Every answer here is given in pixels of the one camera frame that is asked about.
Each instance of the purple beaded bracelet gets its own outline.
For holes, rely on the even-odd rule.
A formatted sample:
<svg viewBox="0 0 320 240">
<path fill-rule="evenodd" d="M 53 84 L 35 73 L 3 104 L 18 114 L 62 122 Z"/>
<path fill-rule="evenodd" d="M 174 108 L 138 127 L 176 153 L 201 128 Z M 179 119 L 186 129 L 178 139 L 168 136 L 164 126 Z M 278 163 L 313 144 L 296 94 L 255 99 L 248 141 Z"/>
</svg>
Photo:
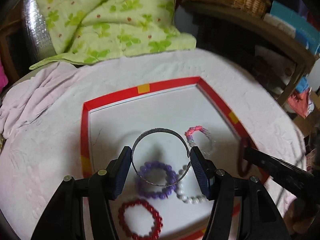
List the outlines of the purple beaded bracelet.
<svg viewBox="0 0 320 240">
<path fill-rule="evenodd" d="M 167 174 L 166 181 L 168 184 L 172 184 L 175 181 L 177 181 L 177 179 L 178 179 L 177 173 L 172 170 L 172 167 L 170 165 L 167 165 L 165 163 L 161 163 L 159 161 L 145 162 L 144 166 L 140 167 L 139 173 L 141 176 L 145 176 L 149 171 L 151 171 L 153 169 L 164 170 L 165 173 Z M 172 191 L 174 191 L 176 189 L 176 185 L 171 185 L 171 186 L 167 186 L 167 187 L 163 188 L 162 192 L 161 191 L 146 192 L 144 190 L 145 182 L 140 177 L 137 178 L 136 182 L 137 182 L 136 187 L 137 187 L 138 194 L 140 196 L 145 197 L 145 198 L 165 199 L 165 198 L 168 198 L 168 196 L 172 194 Z"/>
</svg>

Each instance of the wooden table leg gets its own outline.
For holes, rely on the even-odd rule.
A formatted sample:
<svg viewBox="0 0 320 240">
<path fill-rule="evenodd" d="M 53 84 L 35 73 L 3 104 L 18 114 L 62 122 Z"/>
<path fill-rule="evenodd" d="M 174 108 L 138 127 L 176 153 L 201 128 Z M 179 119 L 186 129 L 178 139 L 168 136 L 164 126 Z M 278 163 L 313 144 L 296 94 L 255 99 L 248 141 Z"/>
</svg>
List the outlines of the wooden table leg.
<svg viewBox="0 0 320 240">
<path fill-rule="evenodd" d="M 284 106 L 284 103 L 287 101 L 288 97 L 294 91 L 294 89 L 296 88 L 297 84 L 299 83 L 303 75 L 304 75 L 304 65 L 302 64 L 297 65 L 288 85 L 285 87 L 282 94 L 278 97 L 277 102 L 280 106 Z"/>
</svg>

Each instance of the red beaded bracelet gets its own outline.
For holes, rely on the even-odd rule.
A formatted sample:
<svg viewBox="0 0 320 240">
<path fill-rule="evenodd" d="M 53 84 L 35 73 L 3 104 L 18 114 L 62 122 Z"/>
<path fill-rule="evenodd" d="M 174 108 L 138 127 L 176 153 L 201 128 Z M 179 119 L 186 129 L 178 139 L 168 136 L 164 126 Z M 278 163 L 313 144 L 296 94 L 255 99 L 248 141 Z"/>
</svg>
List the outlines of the red beaded bracelet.
<svg viewBox="0 0 320 240">
<path fill-rule="evenodd" d="M 128 207 L 133 207 L 135 205 L 144 206 L 146 210 L 148 210 L 153 216 L 153 219 L 155 220 L 155 227 L 151 236 L 138 236 L 137 234 L 132 233 L 127 223 L 125 222 L 124 220 L 125 209 Z M 126 236 L 131 237 L 133 240 L 156 240 L 159 238 L 161 227 L 163 227 L 162 217 L 160 217 L 159 212 L 153 206 L 151 206 L 148 201 L 144 199 L 136 199 L 135 201 L 123 203 L 122 206 L 119 208 L 118 219 L 119 219 L 119 225 L 122 227 Z"/>
</svg>

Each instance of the red frame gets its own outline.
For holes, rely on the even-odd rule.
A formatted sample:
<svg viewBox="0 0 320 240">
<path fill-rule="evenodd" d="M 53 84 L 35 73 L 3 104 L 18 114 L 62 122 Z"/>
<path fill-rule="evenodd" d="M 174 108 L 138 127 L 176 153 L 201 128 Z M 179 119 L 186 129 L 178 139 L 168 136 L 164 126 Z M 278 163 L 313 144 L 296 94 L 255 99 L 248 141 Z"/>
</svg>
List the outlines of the red frame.
<svg viewBox="0 0 320 240">
<path fill-rule="evenodd" d="M 245 130 L 241 122 L 237 119 L 235 114 L 226 105 L 226 103 L 219 97 L 219 95 L 201 78 L 201 77 L 188 77 L 171 79 L 167 81 L 160 81 L 150 84 L 144 84 L 133 88 L 117 91 L 111 94 L 104 95 L 87 101 L 83 104 L 82 120 L 81 120 L 81 164 L 82 173 L 84 178 L 92 175 L 92 168 L 90 163 L 90 152 L 89 152 L 89 138 L 88 138 L 88 120 L 89 112 L 101 106 L 105 106 L 117 101 L 133 98 L 142 94 L 153 93 L 161 90 L 171 89 L 175 87 L 187 86 L 197 84 L 207 96 L 215 103 L 218 110 L 228 120 L 228 123 L 232 125 L 234 131 L 239 135 L 240 138 L 250 138 L 248 132 Z M 257 149 L 256 145 L 251 139 L 252 146 Z M 265 183 L 269 177 L 262 169 L 259 168 L 262 174 L 262 183 Z M 233 209 L 233 215 L 237 214 L 240 210 L 240 204 L 236 205 Z M 204 235 L 204 230 L 199 230 L 187 237 L 181 238 L 180 240 L 196 240 Z"/>
</svg>

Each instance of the screw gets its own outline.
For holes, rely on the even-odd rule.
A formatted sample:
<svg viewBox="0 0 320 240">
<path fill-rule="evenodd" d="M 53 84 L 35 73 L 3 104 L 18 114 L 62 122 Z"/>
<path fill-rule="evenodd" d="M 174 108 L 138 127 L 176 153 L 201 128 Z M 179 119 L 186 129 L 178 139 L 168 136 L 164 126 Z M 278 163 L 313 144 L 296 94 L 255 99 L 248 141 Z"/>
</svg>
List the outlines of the screw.
<svg viewBox="0 0 320 240">
<path fill-rule="evenodd" d="M 64 178 L 63 178 L 64 181 L 69 181 L 71 179 L 72 179 L 72 177 L 70 175 L 64 176 Z"/>
<path fill-rule="evenodd" d="M 98 171 L 98 175 L 100 175 L 100 176 L 103 176 L 103 175 L 106 175 L 106 174 L 107 174 L 107 171 L 104 170 L 104 169 Z"/>
<path fill-rule="evenodd" d="M 226 174 L 226 172 L 223 169 L 217 169 L 216 174 L 219 176 L 223 176 L 224 174 Z"/>
<path fill-rule="evenodd" d="M 251 176 L 250 179 L 253 182 L 258 182 L 259 181 L 259 179 L 256 176 Z"/>
</svg>

